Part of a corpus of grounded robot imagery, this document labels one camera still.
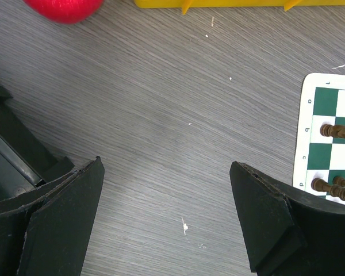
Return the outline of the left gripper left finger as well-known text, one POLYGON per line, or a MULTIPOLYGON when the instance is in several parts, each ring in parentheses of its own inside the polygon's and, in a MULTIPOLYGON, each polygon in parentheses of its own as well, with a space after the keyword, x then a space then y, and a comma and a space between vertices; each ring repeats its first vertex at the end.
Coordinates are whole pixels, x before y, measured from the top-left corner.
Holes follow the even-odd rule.
POLYGON ((104 182, 96 157, 0 201, 0 275, 80 275, 104 182))

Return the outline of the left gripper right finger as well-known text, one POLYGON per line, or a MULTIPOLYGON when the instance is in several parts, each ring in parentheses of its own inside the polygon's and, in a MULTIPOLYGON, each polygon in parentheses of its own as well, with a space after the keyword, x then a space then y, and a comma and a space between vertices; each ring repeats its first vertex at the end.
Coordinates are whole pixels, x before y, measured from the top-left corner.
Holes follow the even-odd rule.
POLYGON ((345 275, 345 205, 233 162, 230 179, 250 270, 345 275))

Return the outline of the green white chess board mat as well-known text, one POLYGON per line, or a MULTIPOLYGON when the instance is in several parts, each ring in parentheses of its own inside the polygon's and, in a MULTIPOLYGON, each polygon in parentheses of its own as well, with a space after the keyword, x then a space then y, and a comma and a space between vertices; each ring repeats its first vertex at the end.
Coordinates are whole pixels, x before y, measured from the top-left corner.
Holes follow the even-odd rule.
POLYGON ((308 74, 302 84, 292 185, 345 205, 338 197, 315 191, 315 178, 345 187, 345 139, 325 137, 324 124, 345 125, 345 75, 308 74))

